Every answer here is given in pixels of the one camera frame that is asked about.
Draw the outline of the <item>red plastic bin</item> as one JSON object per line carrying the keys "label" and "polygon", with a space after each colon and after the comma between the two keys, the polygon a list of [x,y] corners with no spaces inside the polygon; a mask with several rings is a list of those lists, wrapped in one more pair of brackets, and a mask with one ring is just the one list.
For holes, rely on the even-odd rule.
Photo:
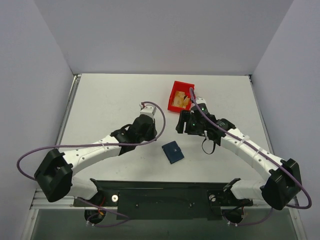
{"label": "red plastic bin", "polygon": [[190,88],[194,90],[195,85],[175,81],[169,96],[167,110],[178,114],[183,110],[190,110],[192,104]]}

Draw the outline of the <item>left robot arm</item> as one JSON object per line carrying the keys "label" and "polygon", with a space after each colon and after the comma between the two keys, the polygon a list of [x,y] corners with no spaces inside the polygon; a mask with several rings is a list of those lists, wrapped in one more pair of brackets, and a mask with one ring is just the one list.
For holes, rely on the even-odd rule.
{"label": "left robot arm", "polygon": [[132,124],[102,138],[94,147],[83,147],[60,152],[50,150],[34,174],[46,199],[52,203],[65,196],[80,197],[97,206],[103,200],[95,180],[83,180],[76,174],[107,158],[117,157],[136,148],[136,144],[153,140],[157,135],[155,119],[146,114]]}

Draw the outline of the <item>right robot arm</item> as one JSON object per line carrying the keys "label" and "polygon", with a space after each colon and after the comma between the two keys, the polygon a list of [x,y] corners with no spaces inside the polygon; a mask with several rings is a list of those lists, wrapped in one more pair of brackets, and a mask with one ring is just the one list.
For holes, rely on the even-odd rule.
{"label": "right robot arm", "polygon": [[251,166],[261,181],[234,180],[223,192],[224,201],[230,205],[239,200],[264,200],[276,210],[282,210],[300,192],[300,166],[293,160],[284,160],[255,144],[225,118],[216,119],[209,114],[204,103],[179,114],[176,131],[179,134],[203,136],[223,147]]}

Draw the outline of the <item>blue leather card holder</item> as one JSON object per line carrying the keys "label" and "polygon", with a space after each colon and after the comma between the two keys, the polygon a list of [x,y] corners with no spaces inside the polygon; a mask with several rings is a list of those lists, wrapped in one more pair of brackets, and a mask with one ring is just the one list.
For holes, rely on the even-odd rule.
{"label": "blue leather card holder", "polygon": [[161,148],[170,164],[174,164],[185,158],[176,141],[166,143]]}

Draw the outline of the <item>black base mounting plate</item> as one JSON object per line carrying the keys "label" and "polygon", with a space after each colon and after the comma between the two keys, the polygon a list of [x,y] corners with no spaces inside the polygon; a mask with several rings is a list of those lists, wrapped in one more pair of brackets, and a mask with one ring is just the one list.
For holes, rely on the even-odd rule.
{"label": "black base mounting plate", "polygon": [[90,204],[116,208],[117,220],[220,220],[222,207],[236,214],[252,200],[236,199],[224,182],[96,180]]}

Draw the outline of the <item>gold cards in bin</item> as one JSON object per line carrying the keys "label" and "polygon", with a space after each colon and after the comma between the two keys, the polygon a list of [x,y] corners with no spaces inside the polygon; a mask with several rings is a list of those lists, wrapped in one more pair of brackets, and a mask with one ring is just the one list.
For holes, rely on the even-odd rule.
{"label": "gold cards in bin", "polygon": [[189,104],[190,98],[183,91],[176,91],[172,100],[172,106],[177,108],[186,109]]}

